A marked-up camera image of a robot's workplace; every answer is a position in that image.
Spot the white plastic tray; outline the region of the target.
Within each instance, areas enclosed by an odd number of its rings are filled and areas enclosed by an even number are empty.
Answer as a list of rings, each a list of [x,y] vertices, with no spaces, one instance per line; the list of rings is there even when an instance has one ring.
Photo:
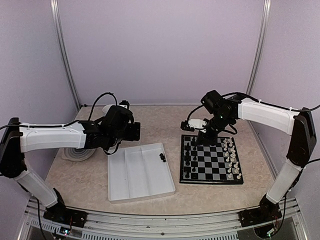
[[[166,162],[160,159],[163,153]],[[171,196],[176,188],[162,143],[120,148],[107,157],[108,200],[130,203]]]

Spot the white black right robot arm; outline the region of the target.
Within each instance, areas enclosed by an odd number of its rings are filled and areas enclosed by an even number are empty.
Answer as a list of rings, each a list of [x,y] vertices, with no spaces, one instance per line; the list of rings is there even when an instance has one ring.
[[[187,125],[199,131],[198,136],[203,142],[214,145],[218,134],[224,132],[227,126],[233,126],[237,120],[262,124],[291,137],[286,161],[265,195],[267,202],[255,212],[260,222],[268,221],[276,212],[274,205],[292,188],[311,161],[317,143],[312,110],[277,106],[242,92],[220,95],[216,90],[207,92],[200,102],[213,117],[203,120],[188,117]]]

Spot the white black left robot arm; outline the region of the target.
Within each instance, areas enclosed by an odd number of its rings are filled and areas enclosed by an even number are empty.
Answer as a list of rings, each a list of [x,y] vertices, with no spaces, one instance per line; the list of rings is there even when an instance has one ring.
[[[0,173],[14,179],[36,197],[57,221],[70,218],[70,211],[57,190],[27,164],[25,153],[45,149],[71,148],[91,150],[101,148],[107,152],[118,148],[122,141],[139,141],[141,124],[125,105],[110,105],[105,116],[96,120],[75,120],[60,125],[22,123],[13,117],[2,126],[0,141]]]

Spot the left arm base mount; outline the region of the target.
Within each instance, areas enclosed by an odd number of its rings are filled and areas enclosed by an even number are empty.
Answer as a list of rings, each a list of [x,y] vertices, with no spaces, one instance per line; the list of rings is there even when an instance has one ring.
[[[87,220],[88,213],[81,210],[66,208],[63,212],[53,212],[46,210],[43,217],[56,223],[83,228]]]

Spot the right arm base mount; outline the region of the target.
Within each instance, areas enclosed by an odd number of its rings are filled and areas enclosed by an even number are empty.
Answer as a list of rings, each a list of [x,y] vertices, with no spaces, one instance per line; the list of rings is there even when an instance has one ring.
[[[282,213],[277,209],[273,212],[264,212],[260,207],[256,207],[242,210],[238,213],[238,216],[240,224],[244,228],[273,221],[276,218],[280,219],[282,217]]]

